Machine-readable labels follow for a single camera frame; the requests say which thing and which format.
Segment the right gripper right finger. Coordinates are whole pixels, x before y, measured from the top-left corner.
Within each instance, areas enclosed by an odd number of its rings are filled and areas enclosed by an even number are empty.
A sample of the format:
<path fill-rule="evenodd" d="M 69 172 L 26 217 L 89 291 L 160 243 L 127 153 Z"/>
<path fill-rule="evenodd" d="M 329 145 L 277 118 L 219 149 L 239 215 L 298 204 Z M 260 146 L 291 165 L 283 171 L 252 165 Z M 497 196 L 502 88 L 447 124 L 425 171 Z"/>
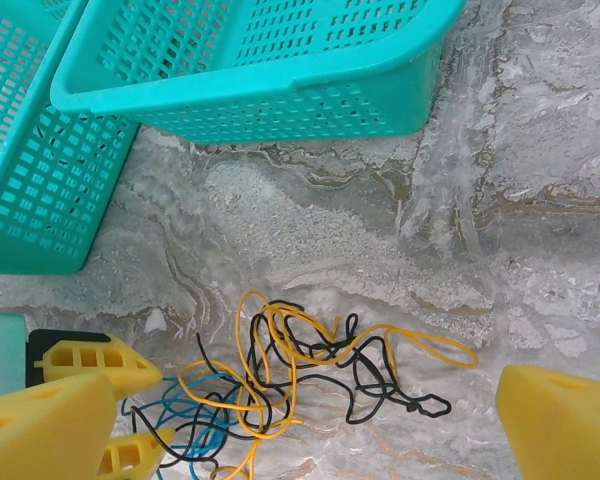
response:
<path fill-rule="evenodd" d="M 495 402 L 524 479 L 600 479 L 600 381 L 510 365 Z"/>

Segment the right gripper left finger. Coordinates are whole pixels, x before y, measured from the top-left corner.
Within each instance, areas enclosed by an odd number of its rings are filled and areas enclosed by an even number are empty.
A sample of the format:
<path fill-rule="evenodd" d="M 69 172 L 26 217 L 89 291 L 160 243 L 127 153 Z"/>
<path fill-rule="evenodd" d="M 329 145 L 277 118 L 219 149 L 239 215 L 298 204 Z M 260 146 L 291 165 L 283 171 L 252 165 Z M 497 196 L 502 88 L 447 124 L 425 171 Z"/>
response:
<path fill-rule="evenodd" d="M 0 479 L 95 478 L 115 418 L 101 373 L 0 396 Z"/>

